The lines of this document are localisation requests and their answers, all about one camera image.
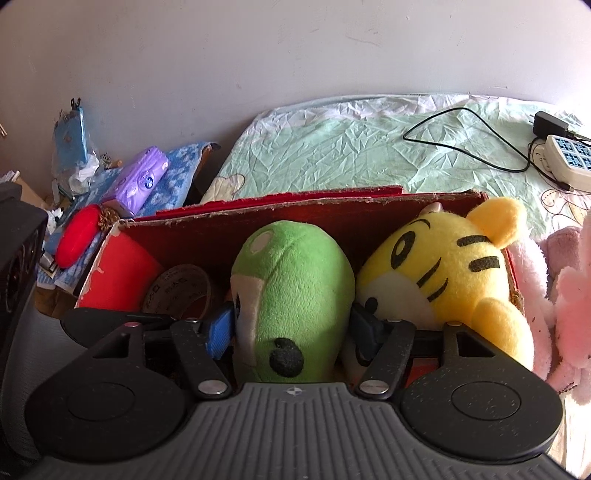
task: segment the tiger ear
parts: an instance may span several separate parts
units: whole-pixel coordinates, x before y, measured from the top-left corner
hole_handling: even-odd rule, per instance
[[[421,213],[419,213],[418,215],[425,215],[426,213],[437,213],[437,212],[442,212],[443,211],[443,205],[439,202],[435,202],[435,203],[430,203],[429,205],[427,205],[423,210],[421,210]]]
[[[527,232],[527,213],[515,199],[488,199],[468,213],[467,217],[497,248],[505,248]]]

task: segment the metal rivet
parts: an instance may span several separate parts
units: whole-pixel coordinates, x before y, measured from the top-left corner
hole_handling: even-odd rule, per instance
[[[221,395],[228,389],[228,386],[221,380],[204,380],[197,388],[206,395]]]
[[[388,384],[381,380],[366,380],[361,383],[359,389],[367,395],[381,395],[388,391]]]

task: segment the black nose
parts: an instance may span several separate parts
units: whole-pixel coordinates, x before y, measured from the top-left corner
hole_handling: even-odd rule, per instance
[[[297,377],[304,369],[304,355],[298,346],[289,338],[276,338],[275,346],[269,356],[269,365],[282,377]]]

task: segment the ribbed rubber surface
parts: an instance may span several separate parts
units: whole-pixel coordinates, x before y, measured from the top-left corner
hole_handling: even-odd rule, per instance
[[[572,479],[545,456],[474,465],[422,445],[385,403],[343,384],[247,384],[203,403],[166,445],[110,465],[45,458],[27,480]]]

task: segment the yellow tiger plush toy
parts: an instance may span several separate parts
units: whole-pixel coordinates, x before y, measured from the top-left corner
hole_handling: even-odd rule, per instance
[[[458,320],[531,370],[532,334],[509,301],[501,252],[526,232],[525,207],[501,197],[466,218],[441,204],[426,210],[369,257],[357,277],[356,300],[380,320],[409,320],[424,330]]]

